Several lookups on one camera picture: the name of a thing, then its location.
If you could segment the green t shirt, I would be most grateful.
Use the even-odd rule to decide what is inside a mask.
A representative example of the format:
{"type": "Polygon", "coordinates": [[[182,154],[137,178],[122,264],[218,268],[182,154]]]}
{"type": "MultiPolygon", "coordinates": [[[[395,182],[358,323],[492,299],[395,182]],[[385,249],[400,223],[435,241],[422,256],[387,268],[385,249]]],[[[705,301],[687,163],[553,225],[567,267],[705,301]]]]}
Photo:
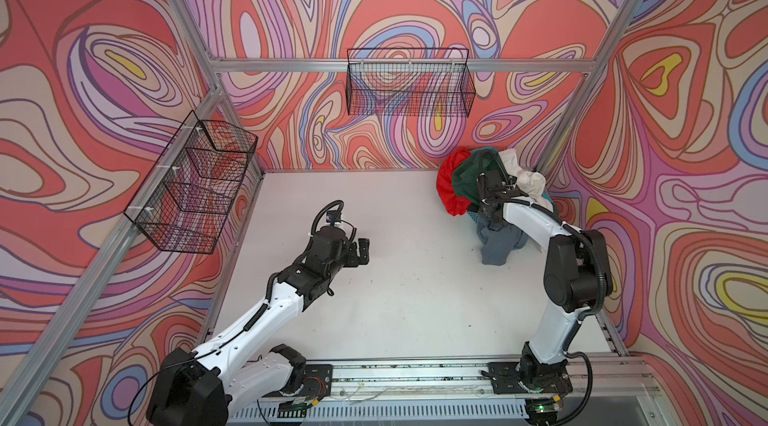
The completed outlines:
{"type": "Polygon", "coordinates": [[[487,147],[471,152],[471,157],[465,160],[453,173],[453,187],[458,196],[470,200],[471,204],[479,205],[478,176],[485,171],[498,170],[506,174],[499,151],[487,147]]]}

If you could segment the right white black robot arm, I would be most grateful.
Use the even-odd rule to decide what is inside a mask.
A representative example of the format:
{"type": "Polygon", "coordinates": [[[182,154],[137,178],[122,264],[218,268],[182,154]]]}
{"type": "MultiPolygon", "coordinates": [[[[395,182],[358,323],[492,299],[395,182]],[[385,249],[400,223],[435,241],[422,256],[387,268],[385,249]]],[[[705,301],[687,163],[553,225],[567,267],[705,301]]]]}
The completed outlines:
{"type": "Polygon", "coordinates": [[[477,188],[479,212],[492,226],[518,228],[545,254],[542,283],[549,303],[513,374],[522,388],[539,392],[564,377],[572,341],[609,295],[605,238],[560,219],[499,171],[480,173],[477,188]]]}

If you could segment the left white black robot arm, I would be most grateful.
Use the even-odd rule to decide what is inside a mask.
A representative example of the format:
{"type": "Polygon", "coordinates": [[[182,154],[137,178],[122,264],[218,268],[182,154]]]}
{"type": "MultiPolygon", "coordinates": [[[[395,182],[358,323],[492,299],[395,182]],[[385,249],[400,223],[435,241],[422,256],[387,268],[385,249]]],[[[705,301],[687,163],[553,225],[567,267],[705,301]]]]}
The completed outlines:
{"type": "Polygon", "coordinates": [[[335,200],[315,216],[305,249],[267,280],[255,306],[191,351],[177,348],[147,380],[146,420],[152,425],[224,425],[231,415],[271,394],[287,398],[285,411],[304,413],[330,387],[308,370],[305,357],[285,344],[253,356],[281,328],[319,298],[345,268],[369,262],[370,242],[342,217],[335,200]]]}

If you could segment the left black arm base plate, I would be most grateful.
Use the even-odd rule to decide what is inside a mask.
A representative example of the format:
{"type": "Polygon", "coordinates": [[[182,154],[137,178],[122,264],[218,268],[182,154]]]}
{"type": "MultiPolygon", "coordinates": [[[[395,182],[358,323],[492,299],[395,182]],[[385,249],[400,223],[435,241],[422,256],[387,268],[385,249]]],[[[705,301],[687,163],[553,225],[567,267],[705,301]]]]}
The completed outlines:
{"type": "Polygon", "coordinates": [[[332,392],[332,379],[333,366],[330,363],[309,364],[283,389],[271,392],[266,397],[322,399],[332,392]]]}

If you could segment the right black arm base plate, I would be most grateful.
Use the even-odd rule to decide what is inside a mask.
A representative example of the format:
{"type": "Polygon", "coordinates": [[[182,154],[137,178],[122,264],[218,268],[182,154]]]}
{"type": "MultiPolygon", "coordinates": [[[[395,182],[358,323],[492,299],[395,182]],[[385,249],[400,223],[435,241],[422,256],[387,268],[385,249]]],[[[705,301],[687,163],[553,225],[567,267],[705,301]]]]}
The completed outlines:
{"type": "Polygon", "coordinates": [[[520,362],[491,362],[480,374],[491,382],[493,392],[501,394],[535,394],[564,396],[573,391],[567,362],[540,364],[534,359],[520,362]]]}

